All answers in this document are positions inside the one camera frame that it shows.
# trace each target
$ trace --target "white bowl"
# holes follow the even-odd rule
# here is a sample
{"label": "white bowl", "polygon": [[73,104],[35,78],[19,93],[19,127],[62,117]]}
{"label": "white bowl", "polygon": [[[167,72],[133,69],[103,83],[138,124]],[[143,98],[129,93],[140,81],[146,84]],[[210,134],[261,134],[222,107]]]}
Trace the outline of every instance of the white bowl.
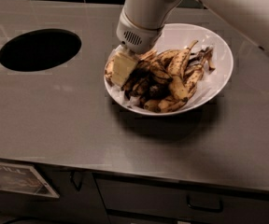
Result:
{"label": "white bowl", "polygon": [[[192,40],[199,42],[193,47],[192,52],[206,47],[213,47],[213,63],[216,69],[209,72],[205,67],[205,74],[198,82],[197,92],[179,110],[170,113],[154,113],[136,106],[135,102],[129,102],[117,86],[111,86],[106,80],[106,90],[109,95],[122,107],[145,116],[171,116],[192,110],[215,97],[227,84],[234,68],[234,58],[227,43],[214,32],[200,26],[190,24],[166,24],[163,34],[157,41],[155,49],[158,53],[167,49],[182,49],[188,46]],[[110,57],[120,47],[113,50]]]}

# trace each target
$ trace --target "countertop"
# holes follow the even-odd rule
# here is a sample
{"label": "countertop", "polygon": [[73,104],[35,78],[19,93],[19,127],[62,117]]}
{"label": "countertop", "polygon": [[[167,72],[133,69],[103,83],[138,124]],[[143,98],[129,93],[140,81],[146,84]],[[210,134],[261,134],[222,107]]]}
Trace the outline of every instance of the countertop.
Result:
{"label": "countertop", "polygon": [[104,67],[118,46],[121,6],[0,0],[0,48],[23,33],[76,33],[76,57],[22,73],[0,64],[0,158],[269,191],[269,58],[206,9],[168,22],[208,28],[229,44],[234,72],[200,108],[142,117],[108,96]]}

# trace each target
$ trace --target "robotic arm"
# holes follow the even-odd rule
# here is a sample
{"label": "robotic arm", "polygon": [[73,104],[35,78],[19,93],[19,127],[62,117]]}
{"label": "robotic arm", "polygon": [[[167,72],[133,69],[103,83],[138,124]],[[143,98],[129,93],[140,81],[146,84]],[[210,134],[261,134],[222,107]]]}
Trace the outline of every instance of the robotic arm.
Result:
{"label": "robotic arm", "polygon": [[[126,0],[117,28],[122,44],[135,53],[150,50],[169,14],[182,0]],[[269,56],[269,0],[198,0]]]}

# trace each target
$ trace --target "cabinet handle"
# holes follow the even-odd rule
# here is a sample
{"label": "cabinet handle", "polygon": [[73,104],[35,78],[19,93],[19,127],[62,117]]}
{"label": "cabinet handle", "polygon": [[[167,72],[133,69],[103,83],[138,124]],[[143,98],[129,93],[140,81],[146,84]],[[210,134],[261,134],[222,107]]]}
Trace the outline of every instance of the cabinet handle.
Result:
{"label": "cabinet handle", "polygon": [[203,212],[210,212],[210,213],[221,213],[223,210],[222,200],[219,200],[218,208],[208,208],[208,207],[203,207],[203,206],[192,205],[190,196],[187,196],[187,205],[190,209],[203,211]]}
{"label": "cabinet handle", "polygon": [[72,185],[75,187],[75,189],[77,191],[81,190],[81,186],[82,186],[82,181],[79,181],[78,185],[75,182],[75,171],[72,171],[70,173],[70,182],[72,183]]}

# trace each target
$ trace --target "vent grille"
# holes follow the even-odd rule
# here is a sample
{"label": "vent grille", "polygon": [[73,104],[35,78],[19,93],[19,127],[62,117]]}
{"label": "vent grille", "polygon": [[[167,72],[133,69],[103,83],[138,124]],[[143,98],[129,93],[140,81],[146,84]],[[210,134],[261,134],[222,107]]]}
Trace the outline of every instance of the vent grille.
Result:
{"label": "vent grille", "polygon": [[130,31],[124,32],[124,37],[129,43],[132,43],[134,45],[139,45],[142,43],[141,37]]}

